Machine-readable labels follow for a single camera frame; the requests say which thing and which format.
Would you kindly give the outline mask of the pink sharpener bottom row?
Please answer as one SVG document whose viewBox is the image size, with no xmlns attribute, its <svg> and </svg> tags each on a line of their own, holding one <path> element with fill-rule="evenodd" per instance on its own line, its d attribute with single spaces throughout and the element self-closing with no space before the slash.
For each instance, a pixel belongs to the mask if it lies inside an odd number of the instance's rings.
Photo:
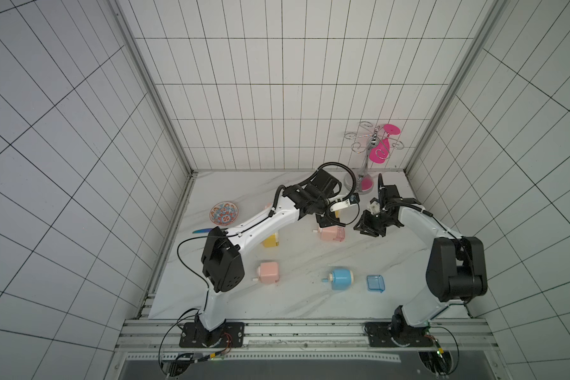
<svg viewBox="0 0 570 380">
<path fill-rule="evenodd" d="M 280 281 L 280 267 L 275 261 L 262 262 L 256 268 L 256 277 L 253 279 L 262 284 L 274 284 Z"/>
</svg>

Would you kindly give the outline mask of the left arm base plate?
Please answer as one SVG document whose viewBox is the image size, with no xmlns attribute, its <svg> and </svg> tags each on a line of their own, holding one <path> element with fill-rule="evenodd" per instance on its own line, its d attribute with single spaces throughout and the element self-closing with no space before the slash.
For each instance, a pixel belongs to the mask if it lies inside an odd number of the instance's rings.
<svg viewBox="0 0 570 380">
<path fill-rule="evenodd" d="M 245 337 L 245 323 L 225 321 L 218 328 L 209 331 L 200 322 L 183 325 L 180 348 L 241 348 Z"/>
</svg>

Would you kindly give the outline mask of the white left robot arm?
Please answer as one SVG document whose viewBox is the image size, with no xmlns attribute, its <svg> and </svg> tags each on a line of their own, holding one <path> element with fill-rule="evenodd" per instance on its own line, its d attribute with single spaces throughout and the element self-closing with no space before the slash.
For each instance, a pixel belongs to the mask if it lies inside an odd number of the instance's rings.
<svg viewBox="0 0 570 380">
<path fill-rule="evenodd" d="M 245 277 L 245 256 L 269 236 L 307 215 L 315 216 L 321 228 L 345 227 L 336 210 L 359 203 L 356 185 L 356 174 L 348 166 L 329 161 L 297 184 L 280 185 L 272 205 L 248 221 L 209 232 L 201 257 L 209 285 L 198 323 L 209 333 L 221 328 L 226 321 L 226 293 Z"/>
</svg>

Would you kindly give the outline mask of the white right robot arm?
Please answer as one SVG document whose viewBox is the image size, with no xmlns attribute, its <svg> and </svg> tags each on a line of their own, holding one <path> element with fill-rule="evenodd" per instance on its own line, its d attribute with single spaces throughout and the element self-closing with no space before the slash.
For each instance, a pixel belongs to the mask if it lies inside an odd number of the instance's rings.
<svg viewBox="0 0 570 380">
<path fill-rule="evenodd" d="M 420 343 L 430 321 L 449 306 L 466 304 L 487 292 L 488 276 L 483 242 L 443 225 L 417 199 L 400 196 L 396 185 L 387 185 L 378 176 L 378 196 L 362 213 L 354 230 L 374 238 L 384 238 L 389 226 L 410 229 L 430 255 L 425 272 L 426 285 L 407 304 L 397 307 L 391 322 L 380 329 L 375 323 L 365 328 L 372 339 L 389 338 L 398 347 Z"/>
</svg>

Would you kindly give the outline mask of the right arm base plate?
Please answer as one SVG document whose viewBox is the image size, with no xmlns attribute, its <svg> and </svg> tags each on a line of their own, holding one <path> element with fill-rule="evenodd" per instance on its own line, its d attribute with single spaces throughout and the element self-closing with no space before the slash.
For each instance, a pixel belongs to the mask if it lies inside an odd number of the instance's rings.
<svg viewBox="0 0 570 380">
<path fill-rule="evenodd" d="M 391 326 L 390 322 L 367 322 L 364 332 L 372 348 L 430 348 L 433 340 L 426 328 Z"/>
</svg>

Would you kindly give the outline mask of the yellow sharpener row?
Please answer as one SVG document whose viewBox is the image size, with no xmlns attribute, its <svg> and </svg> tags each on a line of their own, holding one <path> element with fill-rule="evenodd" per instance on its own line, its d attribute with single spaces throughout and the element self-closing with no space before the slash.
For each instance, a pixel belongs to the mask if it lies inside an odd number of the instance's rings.
<svg viewBox="0 0 570 380">
<path fill-rule="evenodd" d="M 275 248 L 278 247 L 280 245 L 280 238 L 279 238 L 279 234 L 275 233 L 270 235 L 269 237 L 267 237 L 263 242 L 262 242 L 263 247 L 265 248 Z"/>
</svg>

